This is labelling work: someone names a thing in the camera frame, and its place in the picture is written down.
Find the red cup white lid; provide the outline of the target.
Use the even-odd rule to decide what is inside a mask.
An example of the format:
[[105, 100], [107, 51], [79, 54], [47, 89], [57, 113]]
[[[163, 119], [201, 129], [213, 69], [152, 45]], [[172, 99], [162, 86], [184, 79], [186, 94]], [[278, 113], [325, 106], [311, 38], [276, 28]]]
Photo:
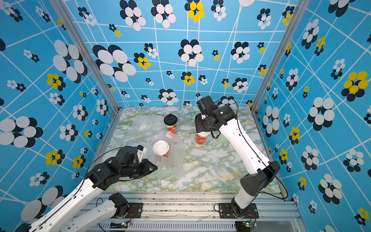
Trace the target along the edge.
[[168, 157], [170, 146], [166, 141], [159, 140], [153, 145], [153, 153], [157, 156]]

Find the translucent plastic carrier bag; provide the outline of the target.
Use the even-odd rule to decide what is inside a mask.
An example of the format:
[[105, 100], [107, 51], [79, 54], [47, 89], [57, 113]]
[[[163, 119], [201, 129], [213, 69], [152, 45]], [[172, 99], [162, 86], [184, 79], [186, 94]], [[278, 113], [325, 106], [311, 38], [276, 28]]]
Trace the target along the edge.
[[[153, 153], [153, 145], [155, 142], [163, 140], [170, 146], [168, 157], [157, 156]], [[150, 161], [153, 162], [158, 170], [155, 171], [155, 176], [164, 178], [171, 175], [174, 178], [182, 178], [185, 174], [183, 161], [186, 157], [186, 149], [183, 140], [178, 135], [173, 136], [157, 136], [150, 143]]]

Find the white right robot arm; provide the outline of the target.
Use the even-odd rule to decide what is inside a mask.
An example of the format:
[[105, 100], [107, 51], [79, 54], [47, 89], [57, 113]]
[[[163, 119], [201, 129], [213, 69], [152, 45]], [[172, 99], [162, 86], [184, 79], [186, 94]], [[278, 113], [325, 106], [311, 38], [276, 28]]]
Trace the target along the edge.
[[197, 101], [200, 113], [195, 116], [197, 133], [218, 131], [224, 135], [246, 167], [247, 175], [240, 179], [241, 189], [231, 201], [235, 217], [243, 218], [255, 212], [252, 202], [277, 176], [280, 165], [270, 161], [243, 130], [238, 114], [228, 105], [218, 106], [210, 96]]

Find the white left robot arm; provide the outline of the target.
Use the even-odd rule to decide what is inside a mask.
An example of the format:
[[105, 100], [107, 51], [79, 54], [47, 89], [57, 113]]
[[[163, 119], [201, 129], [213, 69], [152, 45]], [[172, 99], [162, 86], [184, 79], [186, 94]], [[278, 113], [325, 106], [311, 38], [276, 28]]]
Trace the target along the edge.
[[126, 198], [115, 193], [98, 207], [76, 217], [80, 210], [95, 197], [120, 181], [140, 179], [157, 170], [157, 166], [143, 158], [146, 148], [124, 146], [114, 157], [96, 164], [83, 181], [67, 196], [61, 195], [61, 187], [48, 190], [42, 199], [26, 206], [26, 213], [36, 213], [32, 224], [24, 223], [18, 232], [85, 232], [111, 217], [134, 217]]

